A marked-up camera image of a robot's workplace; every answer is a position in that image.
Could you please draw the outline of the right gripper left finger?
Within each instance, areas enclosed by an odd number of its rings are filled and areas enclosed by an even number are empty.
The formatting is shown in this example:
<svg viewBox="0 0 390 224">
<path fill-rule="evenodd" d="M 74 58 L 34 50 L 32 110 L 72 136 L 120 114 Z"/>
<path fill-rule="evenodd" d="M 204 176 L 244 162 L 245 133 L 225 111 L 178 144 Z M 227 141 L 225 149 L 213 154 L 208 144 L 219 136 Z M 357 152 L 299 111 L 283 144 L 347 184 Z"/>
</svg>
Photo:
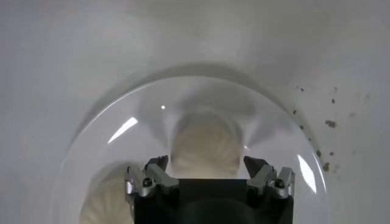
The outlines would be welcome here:
<svg viewBox="0 0 390 224">
<path fill-rule="evenodd" d="M 165 172 L 168 161 L 168 155 L 163 155 L 151 158 L 142 169 L 128 166 L 125 175 L 126 201 L 134 203 L 137 197 L 151 198 L 157 191 L 163 195 L 177 195 L 179 180 Z"/>
</svg>

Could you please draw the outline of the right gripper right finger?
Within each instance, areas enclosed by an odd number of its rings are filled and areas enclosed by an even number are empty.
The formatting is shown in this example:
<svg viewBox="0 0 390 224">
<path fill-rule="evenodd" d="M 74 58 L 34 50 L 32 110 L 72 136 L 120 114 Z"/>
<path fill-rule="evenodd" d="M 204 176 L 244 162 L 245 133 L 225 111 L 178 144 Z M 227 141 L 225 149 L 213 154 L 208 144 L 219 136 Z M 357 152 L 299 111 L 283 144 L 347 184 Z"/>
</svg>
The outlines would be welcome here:
<svg viewBox="0 0 390 224">
<path fill-rule="evenodd" d="M 270 194 L 272 198 L 283 200 L 294 197 L 295 173 L 291 168 L 282 167 L 277 172 L 264 159 L 251 156 L 244 156 L 243 161 L 250 176 L 247 188 L 255 191 L 256 195 Z"/>
</svg>

